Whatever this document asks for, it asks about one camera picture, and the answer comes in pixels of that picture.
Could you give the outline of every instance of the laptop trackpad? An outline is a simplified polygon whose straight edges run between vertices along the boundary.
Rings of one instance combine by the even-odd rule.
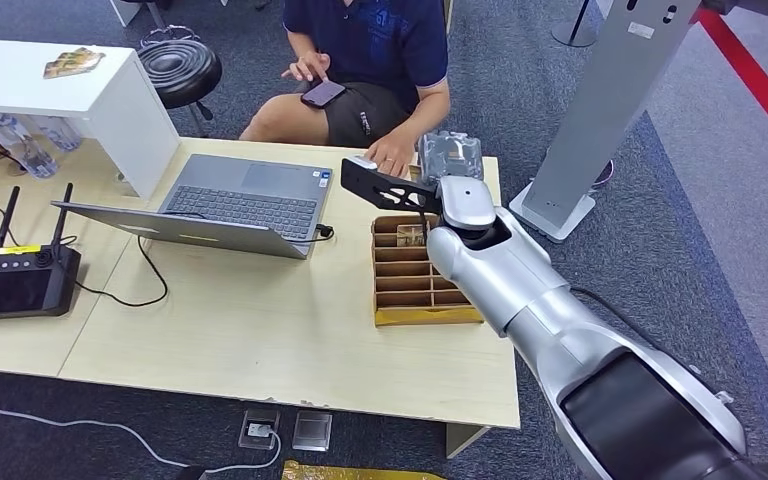
[[[242,189],[246,192],[266,195],[287,195],[305,192],[310,185],[310,175],[293,167],[254,164],[249,167],[243,179]]]

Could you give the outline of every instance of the water bottle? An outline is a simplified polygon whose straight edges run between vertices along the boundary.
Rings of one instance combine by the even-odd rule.
[[[19,119],[0,113],[0,144],[36,178],[48,178],[57,173],[57,164]]]
[[[72,152],[81,146],[83,138],[60,117],[47,115],[30,115],[34,123],[40,127],[42,133],[51,140],[51,143],[64,152]]]

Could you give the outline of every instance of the snack package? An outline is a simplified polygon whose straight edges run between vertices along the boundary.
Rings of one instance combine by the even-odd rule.
[[[425,236],[422,225],[399,225],[396,227],[397,247],[424,247]]]
[[[92,71],[104,58],[103,53],[95,53],[81,47],[74,52],[61,53],[57,60],[45,64],[42,77],[45,79],[78,75]]]
[[[284,462],[281,480],[444,480],[437,475],[396,470],[340,468],[302,465],[293,460]]]

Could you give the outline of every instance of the white shelf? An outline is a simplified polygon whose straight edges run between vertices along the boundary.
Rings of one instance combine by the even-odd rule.
[[[94,70],[44,79],[45,64],[82,45],[0,41],[0,112],[74,119],[149,198],[180,144],[178,132],[132,48],[87,46]]]
[[[45,64],[81,45],[0,41],[0,112],[74,116],[86,113],[135,54],[131,48],[88,46],[105,57],[91,72],[44,79]]]

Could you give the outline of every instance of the man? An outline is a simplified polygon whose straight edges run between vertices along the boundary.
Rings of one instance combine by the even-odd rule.
[[[347,91],[324,110],[301,93],[261,107],[241,140],[369,148],[379,171],[403,176],[414,146],[449,113],[441,0],[285,0],[298,61],[282,75]]]

